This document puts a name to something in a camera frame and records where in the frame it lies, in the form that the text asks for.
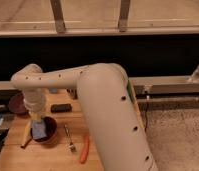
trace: black wall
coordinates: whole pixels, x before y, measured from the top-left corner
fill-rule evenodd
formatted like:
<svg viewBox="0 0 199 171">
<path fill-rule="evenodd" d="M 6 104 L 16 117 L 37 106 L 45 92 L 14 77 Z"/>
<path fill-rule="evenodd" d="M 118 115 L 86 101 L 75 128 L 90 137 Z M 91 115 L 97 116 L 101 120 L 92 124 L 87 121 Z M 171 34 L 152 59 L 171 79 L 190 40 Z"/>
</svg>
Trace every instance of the black wall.
<svg viewBox="0 0 199 171">
<path fill-rule="evenodd" d="M 129 76 L 189 75 L 199 63 L 199 35 L 0 38 L 0 80 L 29 63 L 44 71 L 115 62 Z"/>
</svg>

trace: orange-handled tool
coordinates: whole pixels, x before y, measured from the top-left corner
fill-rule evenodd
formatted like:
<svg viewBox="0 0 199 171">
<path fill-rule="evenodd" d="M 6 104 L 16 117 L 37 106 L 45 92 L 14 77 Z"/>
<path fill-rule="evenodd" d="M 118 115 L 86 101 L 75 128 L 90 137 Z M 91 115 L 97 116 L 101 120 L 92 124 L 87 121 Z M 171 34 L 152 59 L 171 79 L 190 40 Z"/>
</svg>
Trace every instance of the orange-handled tool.
<svg viewBox="0 0 199 171">
<path fill-rule="evenodd" d="M 81 164 L 84 164 L 87 160 L 88 152 L 89 152 L 89 145 L 90 145 L 89 134 L 86 134 L 84 136 L 84 146 L 83 146 L 82 152 L 80 154 L 80 163 Z"/>
</svg>

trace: wooden table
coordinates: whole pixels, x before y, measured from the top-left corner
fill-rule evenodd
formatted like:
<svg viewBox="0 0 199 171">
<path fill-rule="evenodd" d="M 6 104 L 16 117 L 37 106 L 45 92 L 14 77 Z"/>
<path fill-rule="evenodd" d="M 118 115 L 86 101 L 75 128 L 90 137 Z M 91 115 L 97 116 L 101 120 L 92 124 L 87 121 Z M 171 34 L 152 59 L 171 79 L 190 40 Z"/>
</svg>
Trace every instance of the wooden table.
<svg viewBox="0 0 199 171">
<path fill-rule="evenodd" d="M 20 148 L 29 116 L 16 115 L 0 154 L 0 171 L 102 171 L 103 167 L 92 139 L 87 162 L 79 163 L 83 136 L 88 132 L 88 128 L 78 101 L 70 99 L 64 90 L 60 90 L 59 94 L 46 92 L 46 96 L 46 115 L 53 117 L 58 125 L 55 139 L 45 145 L 32 140 L 26 149 Z M 55 103 L 71 103 L 73 111 L 51 114 L 50 106 Z M 68 148 L 68 139 L 63 130 L 64 123 L 68 124 L 77 148 L 75 154 Z"/>
</svg>

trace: floor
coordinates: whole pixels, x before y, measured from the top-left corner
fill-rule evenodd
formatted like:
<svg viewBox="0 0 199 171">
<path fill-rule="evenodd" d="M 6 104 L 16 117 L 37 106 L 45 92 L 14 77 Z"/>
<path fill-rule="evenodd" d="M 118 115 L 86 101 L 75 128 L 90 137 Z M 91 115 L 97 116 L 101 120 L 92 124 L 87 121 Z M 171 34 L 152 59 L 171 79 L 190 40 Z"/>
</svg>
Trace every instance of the floor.
<svg viewBox="0 0 199 171">
<path fill-rule="evenodd" d="M 61 0 L 67 28 L 116 28 L 121 0 Z M 131 0 L 129 27 L 199 26 L 199 0 Z M 0 0 L 0 30 L 53 30 L 50 0 Z"/>
<path fill-rule="evenodd" d="M 159 170 L 199 171 L 199 99 L 158 99 L 140 106 Z"/>
</svg>

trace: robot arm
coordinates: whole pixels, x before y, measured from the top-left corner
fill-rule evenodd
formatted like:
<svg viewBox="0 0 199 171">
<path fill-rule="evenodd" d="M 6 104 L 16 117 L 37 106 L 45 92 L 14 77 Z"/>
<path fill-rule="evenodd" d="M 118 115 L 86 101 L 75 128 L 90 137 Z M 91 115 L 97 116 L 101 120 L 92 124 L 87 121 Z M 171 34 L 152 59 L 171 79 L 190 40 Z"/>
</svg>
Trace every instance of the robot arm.
<svg viewBox="0 0 199 171">
<path fill-rule="evenodd" d="M 41 88 L 76 88 L 104 169 L 158 170 L 135 115 L 127 91 L 128 77 L 121 66 L 94 64 L 41 73 L 40 68 L 32 64 L 16 73 L 12 83 L 23 91 L 26 107 L 33 111 L 44 107 L 44 103 L 40 105 Z"/>
</svg>

